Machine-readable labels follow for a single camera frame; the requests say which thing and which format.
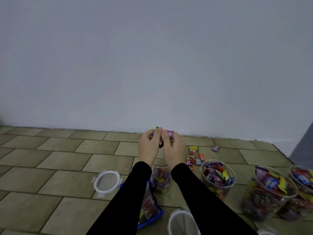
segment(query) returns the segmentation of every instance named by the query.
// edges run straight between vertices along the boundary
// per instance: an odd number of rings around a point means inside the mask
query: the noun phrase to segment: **black long sleeve shirt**
[[[151,176],[151,167],[145,162],[137,162],[123,186],[107,205],[87,234],[96,234],[103,226],[116,224],[121,215],[127,219],[114,228],[115,233],[136,234],[140,209]],[[211,192],[184,163],[176,165],[171,172],[178,184],[190,212],[202,235],[234,233],[257,234],[234,211]]]

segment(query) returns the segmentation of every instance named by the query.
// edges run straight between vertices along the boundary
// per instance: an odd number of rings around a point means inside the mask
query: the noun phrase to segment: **person's left hand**
[[[163,128],[158,127],[153,138],[150,140],[150,136],[154,132],[154,130],[155,129],[151,129],[143,133],[139,138],[138,143],[139,161],[147,163],[150,167],[152,167],[152,164],[159,152],[159,142]]]

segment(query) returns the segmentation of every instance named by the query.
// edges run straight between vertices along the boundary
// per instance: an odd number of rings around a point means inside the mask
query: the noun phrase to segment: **person's right hand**
[[[164,158],[170,170],[177,164],[185,163],[185,142],[176,132],[173,133],[173,144],[170,143],[170,137],[167,130],[162,131],[164,142]]]

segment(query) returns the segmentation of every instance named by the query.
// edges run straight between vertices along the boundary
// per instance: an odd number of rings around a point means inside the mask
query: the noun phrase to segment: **hand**
[[[147,163],[150,167],[152,167],[152,164],[159,152],[159,143],[162,130],[162,127],[158,127],[151,140],[150,136],[155,131],[155,129],[148,130],[139,138],[139,161]]]
[[[176,132],[173,133],[173,144],[170,143],[170,137],[167,130],[162,132],[164,142],[164,157],[172,170],[177,164],[185,163],[185,142]]]

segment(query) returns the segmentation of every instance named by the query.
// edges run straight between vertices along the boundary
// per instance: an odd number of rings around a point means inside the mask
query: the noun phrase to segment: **wall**
[[[313,0],[0,0],[2,124],[274,142],[312,122]]]

